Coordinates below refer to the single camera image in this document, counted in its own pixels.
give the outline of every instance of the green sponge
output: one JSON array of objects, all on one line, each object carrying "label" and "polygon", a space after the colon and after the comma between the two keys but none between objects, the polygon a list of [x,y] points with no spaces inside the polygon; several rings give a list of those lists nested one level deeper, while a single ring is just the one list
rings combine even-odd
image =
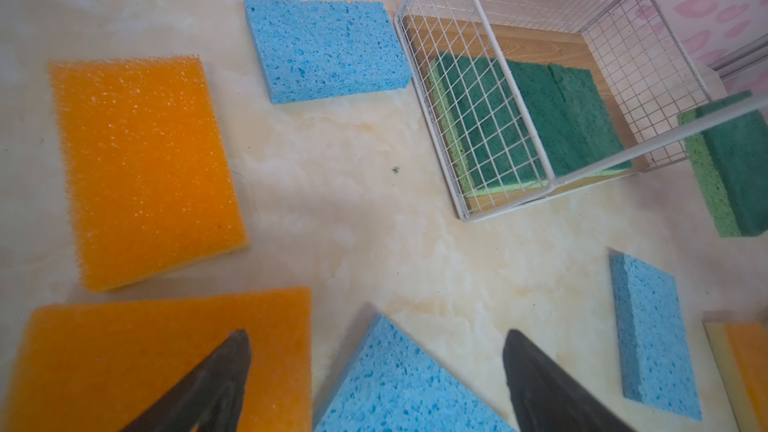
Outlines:
[{"label": "green sponge", "polygon": [[[745,91],[678,115],[690,123],[752,93]],[[768,126],[758,111],[685,139],[707,209],[721,237],[768,230]]]},{"label": "green sponge", "polygon": [[[584,140],[582,146],[586,151],[586,157],[577,168],[588,166],[601,158],[624,150],[614,124],[610,121],[608,108],[594,84],[592,72],[586,69],[563,67],[556,63],[549,64],[549,70],[568,105],[568,119],[574,127],[568,136]],[[620,172],[628,168],[632,168],[631,161],[618,164],[608,170]]]},{"label": "green sponge", "polygon": [[[556,175],[623,149],[588,70],[507,62]],[[438,120],[466,196],[546,183],[540,161],[530,159],[535,150],[520,112],[512,100],[504,106],[512,93],[503,77],[498,62],[485,57],[439,53],[429,66]],[[595,175],[627,168],[631,162]]]},{"label": "green sponge", "polygon": [[[687,110],[677,116],[680,125],[691,123],[695,119],[696,109]],[[736,216],[728,201],[728,192],[725,190],[723,179],[720,178],[710,151],[706,148],[704,136],[693,134],[687,137],[685,150],[694,168],[696,181],[699,183],[701,195],[704,196],[704,203],[710,211],[717,233],[721,237],[740,237],[741,232],[736,224]]]}]

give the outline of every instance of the blue sponge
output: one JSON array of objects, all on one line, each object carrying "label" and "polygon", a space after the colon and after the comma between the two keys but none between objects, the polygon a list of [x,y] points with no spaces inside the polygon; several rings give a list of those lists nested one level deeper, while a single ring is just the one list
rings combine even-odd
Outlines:
[{"label": "blue sponge", "polygon": [[626,254],[610,256],[624,396],[701,420],[674,277]]},{"label": "blue sponge", "polygon": [[381,2],[244,3],[272,103],[401,89],[411,79]]},{"label": "blue sponge", "polygon": [[[499,361],[500,374],[504,374]],[[315,416],[315,432],[512,432],[493,410],[378,315]]]}]

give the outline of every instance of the orange foam sponge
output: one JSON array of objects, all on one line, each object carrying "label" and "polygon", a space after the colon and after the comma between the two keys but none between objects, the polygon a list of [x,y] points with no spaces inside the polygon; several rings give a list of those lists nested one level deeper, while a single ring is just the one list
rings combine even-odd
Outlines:
[{"label": "orange foam sponge", "polygon": [[238,328],[252,361],[239,432],[309,432],[308,288],[35,311],[2,430],[120,430]]},{"label": "orange foam sponge", "polygon": [[196,56],[49,65],[83,286],[248,242]]}]

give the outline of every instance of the wooden board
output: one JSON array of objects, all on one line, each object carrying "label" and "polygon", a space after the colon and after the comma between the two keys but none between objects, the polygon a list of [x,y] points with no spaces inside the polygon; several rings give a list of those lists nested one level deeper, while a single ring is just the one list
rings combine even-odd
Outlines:
[{"label": "wooden board", "polygon": [[[416,62],[421,72],[421,77],[428,76],[428,65],[436,57],[438,52],[450,52],[454,54],[470,56],[487,55],[494,57],[491,44],[482,24],[470,23],[461,20],[438,19],[436,17],[407,16],[403,20],[406,25],[406,34],[416,53]],[[547,30],[533,30],[522,27],[493,25],[496,41],[504,53],[504,58],[516,62],[534,62],[547,65],[557,63],[566,67],[577,67],[592,72],[594,83],[600,93],[600,98],[608,108],[608,114],[616,133],[625,149],[638,144],[634,134],[624,118],[613,93],[610,91],[600,66],[594,60],[589,46],[579,34],[567,34],[565,32],[551,32]],[[609,180],[616,176],[638,172],[648,168],[648,160],[641,156],[632,161],[633,168],[614,176],[599,176],[582,178],[576,182],[553,190],[549,195],[556,195],[574,188]],[[466,198],[467,207],[471,212],[477,213],[499,207],[517,198],[530,193],[511,191],[499,192],[489,196]]]}]

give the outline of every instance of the marble floor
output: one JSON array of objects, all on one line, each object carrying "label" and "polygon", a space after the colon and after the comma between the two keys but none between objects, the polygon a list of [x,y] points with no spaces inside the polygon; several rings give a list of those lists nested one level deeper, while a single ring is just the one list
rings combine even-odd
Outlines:
[{"label": "marble floor", "polygon": [[[380,1],[390,12],[399,2]],[[506,331],[520,328],[638,431],[736,430],[701,319],[753,318],[768,305],[768,236],[719,239],[687,163],[460,222],[412,86],[273,106],[242,7],[0,0],[0,396],[38,306],[306,284],[318,401],[384,312],[512,424],[500,352]],[[205,66],[252,245],[87,293],[46,61],[187,53]],[[622,398],[611,248],[677,277],[702,422]]]}]

